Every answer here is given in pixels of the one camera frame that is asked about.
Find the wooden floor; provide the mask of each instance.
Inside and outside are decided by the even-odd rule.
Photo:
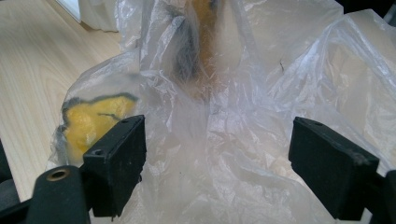
[[[66,91],[119,54],[119,38],[83,28],[55,0],[0,2],[0,138],[23,201],[45,171]]]

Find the yellow sponge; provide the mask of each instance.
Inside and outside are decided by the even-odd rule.
[[[64,110],[67,152],[73,163],[134,109],[136,98],[129,94],[100,97],[72,104]]]

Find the wrinkled plastic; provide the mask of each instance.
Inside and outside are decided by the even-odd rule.
[[[117,1],[115,17],[119,30],[122,51],[132,50],[137,47],[142,28],[142,11],[144,0]]]
[[[334,223],[290,167],[296,116],[375,154],[380,174],[396,166],[396,31],[373,11],[223,1],[203,57],[183,0],[137,5],[129,48],[133,1],[118,2],[125,52],[85,72],[65,100],[127,91],[138,98],[131,114],[146,116],[143,181],[116,223]],[[55,132],[52,165],[67,162],[62,139]]]
[[[81,20],[92,29],[117,32],[114,8],[117,0],[79,0]]]

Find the black plastic part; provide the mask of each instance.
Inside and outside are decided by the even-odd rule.
[[[391,223],[396,223],[396,171],[387,173],[384,183],[384,198]]]
[[[0,140],[0,183],[9,179],[12,179],[12,174],[9,170],[6,152],[4,151]]]
[[[19,204],[20,202],[20,196],[18,196],[13,179],[0,183],[0,211]]]
[[[376,175],[372,182],[367,182],[362,188],[366,188],[366,194],[361,195],[365,199],[365,206],[373,214],[371,224],[389,224],[390,213],[385,203],[387,195],[385,194],[386,178]]]
[[[81,171],[96,217],[120,216],[146,161],[144,116],[120,121],[84,154]]]
[[[0,212],[0,223],[2,224],[24,224],[29,211],[30,200],[19,203]]]
[[[47,171],[36,180],[26,223],[90,223],[77,167],[61,166]]]
[[[296,118],[289,160],[334,218],[361,219],[377,157],[321,123]]]
[[[394,0],[336,0],[339,4],[343,5],[344,13],[360,11],[371,8],[380,17],[384,17],[389,11]]]

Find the yellow object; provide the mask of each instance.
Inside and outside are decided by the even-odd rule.
[[[67,154],[73,163],[82,162],[82,155],[118,121],[134,108],[131,95],[101,97],[91,102],[71,105],[64,110]]]
[[[199,59],[210,77],[215,70],[210,60],[213,58],[212,48],[215,39],[215,26],[218,20],[217,4],[219,4],[219,0],[192,0],[192,7],[199,23]]]

